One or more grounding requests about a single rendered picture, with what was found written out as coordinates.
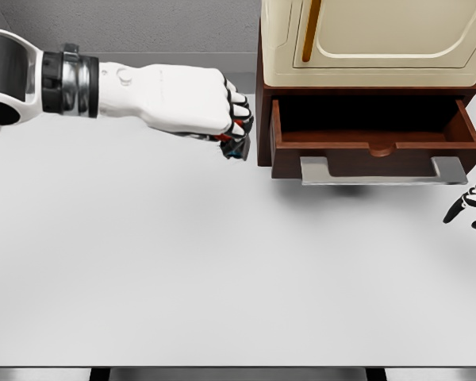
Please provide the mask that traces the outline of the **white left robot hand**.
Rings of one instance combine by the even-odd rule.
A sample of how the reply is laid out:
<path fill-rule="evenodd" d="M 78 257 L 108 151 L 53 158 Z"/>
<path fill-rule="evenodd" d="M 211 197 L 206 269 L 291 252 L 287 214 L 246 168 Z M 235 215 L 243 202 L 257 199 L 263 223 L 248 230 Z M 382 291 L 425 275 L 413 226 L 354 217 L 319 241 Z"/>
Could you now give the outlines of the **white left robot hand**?
<path fill-rule="evenodd" d="M 153 64 L 144 77 L 141 118 L 173 134 L 228 137 L 236 142 L 250 132 L 253 114 L 247 97 L 215 68 Z"/>

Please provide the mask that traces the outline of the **small dark switch red blue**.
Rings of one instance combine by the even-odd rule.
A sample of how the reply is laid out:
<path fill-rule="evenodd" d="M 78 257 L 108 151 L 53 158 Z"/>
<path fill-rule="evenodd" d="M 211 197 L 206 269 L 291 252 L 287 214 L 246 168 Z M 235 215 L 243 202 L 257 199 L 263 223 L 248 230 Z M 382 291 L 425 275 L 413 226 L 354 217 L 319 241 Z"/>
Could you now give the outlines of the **small dark switch red blue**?
<path fill-rule="evenodd" d="M 220 142 L 222 154 L 226 159 L 246 160 L 248 158 L 251 139 L 247 134 L 238 139 L 225 135 L 216 136 L 216 139 Z"/>

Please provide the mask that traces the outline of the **brown wooden drawer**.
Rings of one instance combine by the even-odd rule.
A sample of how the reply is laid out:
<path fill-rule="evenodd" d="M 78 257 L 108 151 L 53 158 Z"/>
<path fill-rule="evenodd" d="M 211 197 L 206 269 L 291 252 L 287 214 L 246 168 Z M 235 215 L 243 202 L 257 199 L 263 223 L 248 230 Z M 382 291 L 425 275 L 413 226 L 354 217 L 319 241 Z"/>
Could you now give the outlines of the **brown wooden drawer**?
<path fill-rule="evenodd" d="M 430 176 L 431 159 L 476 165 L 476 130 L 449 96 L 285 96 L 271 109 L 275 179 L 301 178 L 301 158 L 327 159 L 333 176 Z"/>

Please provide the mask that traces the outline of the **cream cabinet with brown base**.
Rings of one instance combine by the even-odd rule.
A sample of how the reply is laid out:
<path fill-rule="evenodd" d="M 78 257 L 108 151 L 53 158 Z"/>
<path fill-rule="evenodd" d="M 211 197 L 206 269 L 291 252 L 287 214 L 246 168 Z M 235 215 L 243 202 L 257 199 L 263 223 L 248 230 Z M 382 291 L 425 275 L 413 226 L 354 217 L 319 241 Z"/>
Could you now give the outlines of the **cream cabinet with brown base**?
<path fill-rule="evenodd" d="M 476 53 L 455 68 L 295 67 L 302 6 L 311 0 L 262 0 L 256 110 L 257 157 L 271 165 L 270 115 L 274 98 L 287 94 L 438 95 L 468 94 L 476 85 Z"/>

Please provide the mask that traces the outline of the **cream cabinet door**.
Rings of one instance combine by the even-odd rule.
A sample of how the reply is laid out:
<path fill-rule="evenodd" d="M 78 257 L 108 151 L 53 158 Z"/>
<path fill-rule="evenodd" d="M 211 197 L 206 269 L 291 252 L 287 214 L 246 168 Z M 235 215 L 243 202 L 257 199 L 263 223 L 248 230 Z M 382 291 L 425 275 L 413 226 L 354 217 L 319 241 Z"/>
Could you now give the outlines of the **cream cabinet door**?
<path fill-rule="evenodd" d="M 455 68 L 476 53 L 476 0 L 322 0 L 303 61 L 302 6 L 295 67 Z"/>

